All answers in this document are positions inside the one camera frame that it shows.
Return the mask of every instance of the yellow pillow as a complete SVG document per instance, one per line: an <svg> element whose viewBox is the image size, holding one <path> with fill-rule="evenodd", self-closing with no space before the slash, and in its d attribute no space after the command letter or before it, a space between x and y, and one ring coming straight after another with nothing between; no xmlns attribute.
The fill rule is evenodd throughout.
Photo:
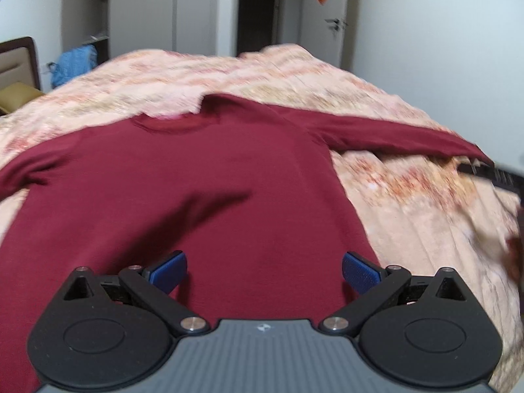
<svg viewBox="0 0 524 393"><path fill-rule="evenodd" d="M43 95L44 93L40 90L36 90L27 84L14 83L0 90L0 109L6 114L10 114Z"/></svg>

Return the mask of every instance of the doorway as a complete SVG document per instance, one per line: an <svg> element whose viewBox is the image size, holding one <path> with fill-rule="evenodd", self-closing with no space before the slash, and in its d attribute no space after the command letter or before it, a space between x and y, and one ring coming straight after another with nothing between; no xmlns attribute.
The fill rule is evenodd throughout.
<svg viewBox="0 0 524 393"><path fill-rule="evenodd" d="M277 44L280 0L238 0L237 55Z"/></svg>

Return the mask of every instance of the blue clothing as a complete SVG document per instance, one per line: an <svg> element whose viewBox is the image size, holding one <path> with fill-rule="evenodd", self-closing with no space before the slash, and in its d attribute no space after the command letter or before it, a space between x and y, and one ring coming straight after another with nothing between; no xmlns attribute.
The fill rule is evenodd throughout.
<svg viewBox="0 0 524 393"><path fill-rule="evenodd" d="M53 88L67 83L96 67L96 48L93 45L74 48L62 53L58 63L51 68Z"/></svg>

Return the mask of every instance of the headboard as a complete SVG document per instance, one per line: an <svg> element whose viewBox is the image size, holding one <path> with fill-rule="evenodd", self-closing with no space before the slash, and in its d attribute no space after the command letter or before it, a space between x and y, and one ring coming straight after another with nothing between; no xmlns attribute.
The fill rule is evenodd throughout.
<svg viewBox="0 0 524 393"><path fill-rule="evenodd" d="M35 42L31 37L0 43L0 90L19 81L40 90Z"/></svg>

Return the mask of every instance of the bed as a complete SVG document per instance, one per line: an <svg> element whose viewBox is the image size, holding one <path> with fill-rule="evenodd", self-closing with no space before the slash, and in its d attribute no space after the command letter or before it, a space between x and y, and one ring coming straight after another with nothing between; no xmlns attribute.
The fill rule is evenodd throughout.
<svg viewBox="0 0 524 393"><path fill-rule="evenodd" d="M268 47L240 58L143 50L114 59L0 119L0 167L35 144L88 125L138 112L172 116L197 112L203 95L226 92L262 103L387 119L446 130L423 111L315 59L299 46ZM458 161L332 154L348 199L381 264L414 274L455 267L504 343L491 385L512 389L524 365L519 296L498 262L474 240L475 230L503 238L517 231L516 195L456 172ZM27 191L0 203L0 237Z"/></svg>

